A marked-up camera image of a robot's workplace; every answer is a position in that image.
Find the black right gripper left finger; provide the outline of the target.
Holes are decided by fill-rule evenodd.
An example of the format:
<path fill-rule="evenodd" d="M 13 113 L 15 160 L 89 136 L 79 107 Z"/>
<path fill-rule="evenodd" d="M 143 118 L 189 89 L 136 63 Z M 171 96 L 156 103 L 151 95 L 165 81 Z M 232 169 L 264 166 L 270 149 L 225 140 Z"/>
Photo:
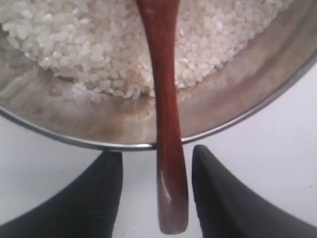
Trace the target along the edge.
<path fill-rule="evenodd" d="M 72 183 L 0 227 L 2 238 L 110 238 L 123 184 L 120 152 L 103 151 Z"/>

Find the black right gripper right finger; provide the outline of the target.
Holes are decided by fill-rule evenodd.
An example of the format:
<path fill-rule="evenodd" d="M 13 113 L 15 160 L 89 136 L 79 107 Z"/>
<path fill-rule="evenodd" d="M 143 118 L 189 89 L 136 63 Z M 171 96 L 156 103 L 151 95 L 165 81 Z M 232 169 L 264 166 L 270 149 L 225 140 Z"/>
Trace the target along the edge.
<path fill-rule="evenodd" d="M 316 227 L 269 203 L 204 145 L 192 157 L 192 186 L 205 238 L 315 238 Z"/>

